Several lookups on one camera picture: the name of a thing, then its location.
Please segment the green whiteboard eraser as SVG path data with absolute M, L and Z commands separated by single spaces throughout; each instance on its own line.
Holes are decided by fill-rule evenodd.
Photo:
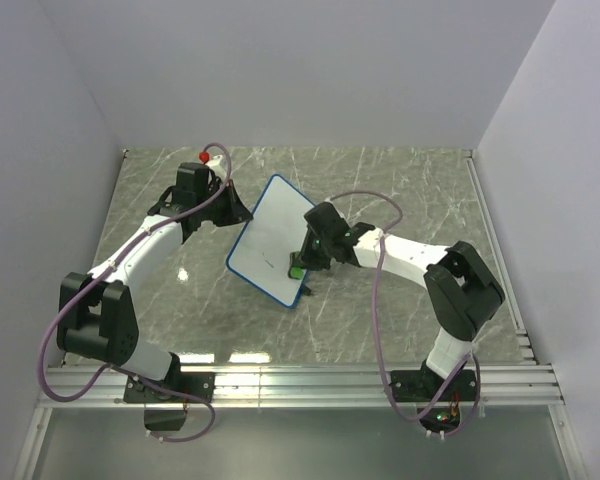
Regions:
M 287 275 L 292 280 L 301 281 L 304 279 L 307 271 L 306 262 L 303 260 L 300 251 L 294 251 L 290 254 L 290 266 Z

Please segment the blue framed whiteboard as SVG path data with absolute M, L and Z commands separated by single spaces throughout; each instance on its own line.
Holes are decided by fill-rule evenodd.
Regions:
M 297 279 L 289 277 L 290 255 L 303 245 L 304 215 L 313 207 L 290 181 L 272 175 L 252 210 L 253 219 L 227 256 L 227 269 L 282 306 L 295 307 L 306 272 Z

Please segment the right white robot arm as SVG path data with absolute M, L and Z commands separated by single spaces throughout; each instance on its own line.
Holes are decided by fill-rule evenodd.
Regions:
M 483 325 L 504 303 L 498 280 L 473 245 L 452 246 L 415 242 L 374 225 L 347 224 L 330 202 L 309 210 L 301 248 L 290 254 L 288 277 L 330 268 L 336 261 L 359 268 L 377 268 L 423 287 L 429 295 L 440 330 L 424 361 L 424 393 L 435 400 L 453 392 L 453 372 L 466 361 Z

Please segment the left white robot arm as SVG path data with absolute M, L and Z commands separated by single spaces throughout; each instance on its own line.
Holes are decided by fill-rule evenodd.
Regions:
M 181 164 L 136 232 L 86 274 L 70 273 L 60 288 L 56 344 L 147 381 L 160 402 L 186 390 L 179 357 L 141 339 L 134 293 L 172 252 L 205 222 L 226 227 L 252 220 L 241 202 L 227 154 L 201 152 Z

